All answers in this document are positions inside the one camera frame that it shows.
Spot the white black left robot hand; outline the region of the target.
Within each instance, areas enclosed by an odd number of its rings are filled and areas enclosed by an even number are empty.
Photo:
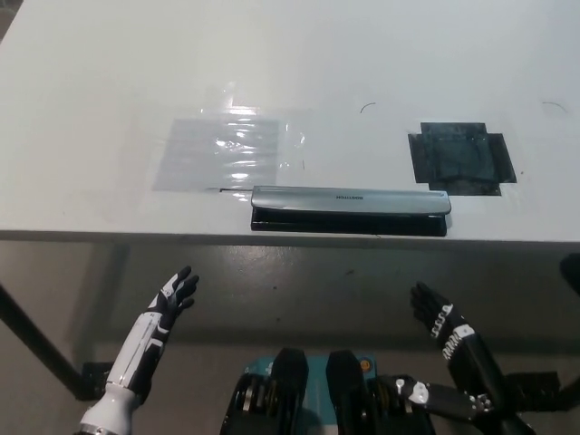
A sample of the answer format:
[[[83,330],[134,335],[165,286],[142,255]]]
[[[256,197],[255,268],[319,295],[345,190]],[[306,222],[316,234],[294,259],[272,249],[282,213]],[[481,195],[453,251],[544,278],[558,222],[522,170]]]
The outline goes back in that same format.
[[[107,379],[145,401],[171,330],[181,313],[194,304],[198,276],[185,266],[155,294],[130,329]]]

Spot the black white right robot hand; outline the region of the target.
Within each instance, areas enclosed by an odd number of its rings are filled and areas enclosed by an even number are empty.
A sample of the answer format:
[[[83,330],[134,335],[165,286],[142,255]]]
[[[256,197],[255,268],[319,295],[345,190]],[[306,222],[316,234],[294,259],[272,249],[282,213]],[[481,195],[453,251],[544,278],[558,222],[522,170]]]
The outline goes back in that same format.
[[[419,282],[411,288],[411,308],[440,349],[456,387],[398,377],[391,383],[398,396],[429,413],[468,421],[485,433],[526,431],[498,364],[458,307]]]

